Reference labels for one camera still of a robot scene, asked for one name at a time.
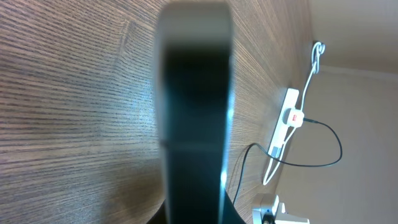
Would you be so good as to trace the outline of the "blue Galaxy smartphone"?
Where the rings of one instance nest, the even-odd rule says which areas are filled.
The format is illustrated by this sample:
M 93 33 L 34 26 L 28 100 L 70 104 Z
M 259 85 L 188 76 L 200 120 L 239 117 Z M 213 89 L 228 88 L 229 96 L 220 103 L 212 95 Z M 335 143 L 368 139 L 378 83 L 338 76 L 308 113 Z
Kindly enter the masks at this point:
M 226 2 L 175 1 L 154 44 L 155 109 L 168 223 L 221 223 L 233 115 Z

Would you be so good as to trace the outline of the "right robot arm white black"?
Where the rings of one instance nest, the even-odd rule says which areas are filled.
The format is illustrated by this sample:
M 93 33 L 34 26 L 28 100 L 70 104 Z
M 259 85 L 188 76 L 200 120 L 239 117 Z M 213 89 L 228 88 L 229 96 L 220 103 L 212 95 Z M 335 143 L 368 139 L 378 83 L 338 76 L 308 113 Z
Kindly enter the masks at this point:
M 309 224 L 307 218 L 288 214 L 275 194 L 257 194 L 252 203 L 253 224 Z

